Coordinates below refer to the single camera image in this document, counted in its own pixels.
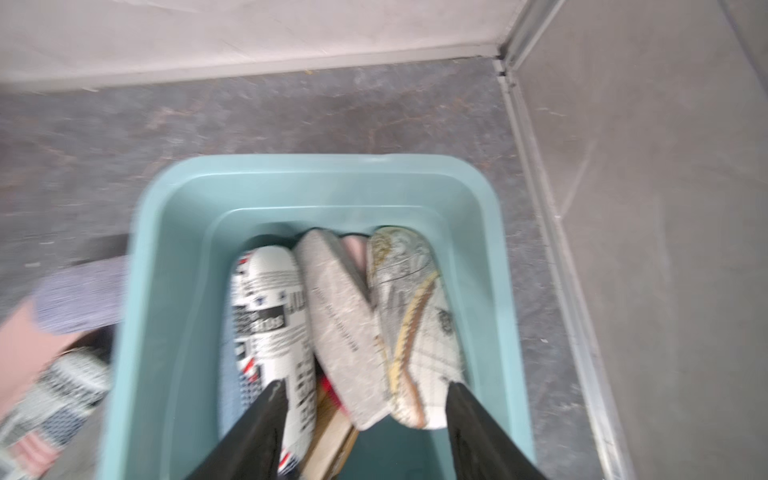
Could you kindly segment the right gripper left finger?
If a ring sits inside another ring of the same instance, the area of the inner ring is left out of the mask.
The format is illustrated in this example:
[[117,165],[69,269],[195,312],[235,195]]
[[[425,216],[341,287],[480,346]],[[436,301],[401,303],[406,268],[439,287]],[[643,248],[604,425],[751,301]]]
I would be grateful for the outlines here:
[[272,381],[186,478],[276,479],[287,410],[285,381]]

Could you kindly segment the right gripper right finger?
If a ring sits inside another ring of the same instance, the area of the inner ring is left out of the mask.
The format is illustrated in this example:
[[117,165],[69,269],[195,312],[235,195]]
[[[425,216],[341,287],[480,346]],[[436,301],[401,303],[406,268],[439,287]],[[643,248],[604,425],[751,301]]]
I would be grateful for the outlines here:
[[459,480],[546,480],[462,383],[451,382],[446,418]]

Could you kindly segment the plaid brown glasses case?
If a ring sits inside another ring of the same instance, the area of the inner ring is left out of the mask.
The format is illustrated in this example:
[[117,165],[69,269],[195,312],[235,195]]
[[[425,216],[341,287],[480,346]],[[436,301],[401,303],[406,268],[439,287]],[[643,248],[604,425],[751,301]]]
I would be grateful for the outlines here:
[[337,479],[358,434],[330,381],[325,376],[319,377],[314,436],[300,464],[300,478]]

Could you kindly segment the teal plastic storage box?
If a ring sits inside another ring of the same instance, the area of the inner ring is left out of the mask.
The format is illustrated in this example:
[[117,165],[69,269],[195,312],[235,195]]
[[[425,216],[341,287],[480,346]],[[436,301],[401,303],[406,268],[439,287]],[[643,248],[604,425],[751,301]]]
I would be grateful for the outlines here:
[[217,444],[220,330],[242,251],[386,225],[431,244],[469,386],[533,456],[500,204],[480,171],[444,155],[214,155],[166,169],[134,215],[98,477],[182,479]]

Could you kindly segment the flag newspaper print case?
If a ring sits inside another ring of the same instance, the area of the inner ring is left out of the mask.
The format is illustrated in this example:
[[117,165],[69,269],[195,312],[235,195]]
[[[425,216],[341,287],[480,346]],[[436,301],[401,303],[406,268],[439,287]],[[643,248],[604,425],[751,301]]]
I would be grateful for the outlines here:
[[243,253],[232,275],[230,305],[236,406],[245,411],[270,382],[285,382],[278,477],[297,478],[314,434],[317,394],[306,293],[292,251],[264,246]]

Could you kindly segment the grey marble glasses case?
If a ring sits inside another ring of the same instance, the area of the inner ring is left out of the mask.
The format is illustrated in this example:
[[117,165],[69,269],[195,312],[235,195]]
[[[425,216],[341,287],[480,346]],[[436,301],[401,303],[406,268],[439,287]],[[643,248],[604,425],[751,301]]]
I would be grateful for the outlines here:
[[361,269],[341,238],[306,232],[294,247],[315,356],[356,429],[389,415],[378,323]]

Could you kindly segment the pink hard glasses case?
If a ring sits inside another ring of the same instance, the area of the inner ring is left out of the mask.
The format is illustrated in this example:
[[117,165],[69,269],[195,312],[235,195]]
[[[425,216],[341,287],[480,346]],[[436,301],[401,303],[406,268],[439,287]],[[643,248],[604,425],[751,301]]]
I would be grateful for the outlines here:
[[341,242],[357,271],[361,276],[365,276],[367,271],[368,237],[364,235],[349,234],[343,236]]

